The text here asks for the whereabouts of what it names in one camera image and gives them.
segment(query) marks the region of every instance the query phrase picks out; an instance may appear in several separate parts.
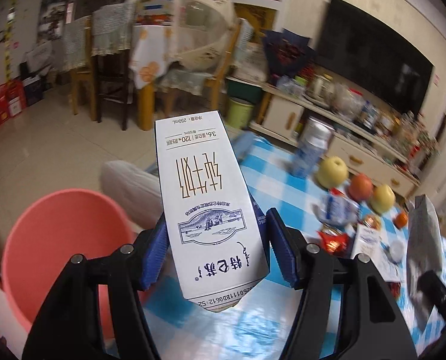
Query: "green trash can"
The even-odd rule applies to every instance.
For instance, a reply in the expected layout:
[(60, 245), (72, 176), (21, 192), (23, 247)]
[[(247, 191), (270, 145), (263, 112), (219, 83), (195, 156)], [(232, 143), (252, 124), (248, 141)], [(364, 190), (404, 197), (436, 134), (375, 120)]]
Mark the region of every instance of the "green trash can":
[(246, 100), (230, 97), (226, 124), (239, 130), (246, 127), (251, 120), (253, 108), (255, 105)]

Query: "pink bin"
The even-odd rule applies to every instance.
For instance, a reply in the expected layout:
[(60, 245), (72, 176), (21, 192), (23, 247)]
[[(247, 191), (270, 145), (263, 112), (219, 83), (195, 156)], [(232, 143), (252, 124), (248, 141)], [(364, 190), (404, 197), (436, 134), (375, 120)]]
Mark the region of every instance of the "pink bin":
[[(12, 311), (29, 332), (59, 273), (73, 256), (107, 256), (135, 234), (113, 200), (90, 190), (62, 190), (32, 204), (11, 230), (2, 261), (3, 289)], [(108, 290), (99, 291), (105, 338), (114, 336)]]

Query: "black tv screen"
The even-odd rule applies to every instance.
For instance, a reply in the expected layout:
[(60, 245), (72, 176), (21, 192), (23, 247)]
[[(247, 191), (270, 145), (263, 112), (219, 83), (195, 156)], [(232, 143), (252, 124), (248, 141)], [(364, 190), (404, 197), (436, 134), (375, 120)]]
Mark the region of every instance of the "black tv screen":
[(331, 0), (316, 63), (365, 88), (400, 113), (418, 114), (433, 65), (382, 21)]

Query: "tiled floor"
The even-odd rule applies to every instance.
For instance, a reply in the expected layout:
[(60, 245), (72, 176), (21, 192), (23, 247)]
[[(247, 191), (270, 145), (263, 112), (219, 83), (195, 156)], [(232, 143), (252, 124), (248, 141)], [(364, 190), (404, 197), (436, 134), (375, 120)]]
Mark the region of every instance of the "tiled floor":
[(45, 92), (44, 100), (0, 126), (0, 256), (12, 225), (38, 198), (71, 187), (97, 191), (106, 161), (145, 169), (156, 159), (153, 131), (140, 130), (134, 117), (121, 131), (120, 106), (111, 102), (104, 103), (102, 123), (90, 120), (88, 105), (74, 116), (68, 91)]

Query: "blue and white checkered tablecloth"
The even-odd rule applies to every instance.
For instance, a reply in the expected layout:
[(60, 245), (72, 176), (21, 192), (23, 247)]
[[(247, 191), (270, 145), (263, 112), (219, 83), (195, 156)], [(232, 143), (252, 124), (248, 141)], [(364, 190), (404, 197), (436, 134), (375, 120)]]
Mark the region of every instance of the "blue and white checkered tablecloth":
[[(294, 178), (287, 172), (291, 154), (272, 146), (263, 138), (256, 138), (241, 163), (248, 188), (263, 212), (275, 207), (287, 226), (300, 229), (311, 240), (317, 238), (321, 223), (313, 213), (313, 205), (326, 192), (311, 179)], [(362, 206), (363, 214), (370, 212)], [(408, 229), (397, 230), (392, 217), (395, 208), (383, 215), (382, 241), (393, 239), (405, 242)], [(442, 239), (443, 273), (446, 285), (446, 240)], [(401, 268), (406, 278), (406, 259)], [(278, 359), (284, 347), (300, 301), (300, 291), (290, 288), (283, 280), (271, 251), (270, 273), (234, 307), (220, 313), (208, 312), (185, 300), (181, 295), (174, 262), (167, 259), (158, 282), (144, 305), (148, 325), (162, 359), (180, 360), (241, 360)], [(321, 357), (334, 349), (340, 310), (340, 288), (332, 292), (327, 335)], [(444, 321), (433, 310), (426, 329), (417, 328), (414, 310), (402, 283), (398, 300), (402, 314), (417, 348), (418, 354), (434, 342)]]

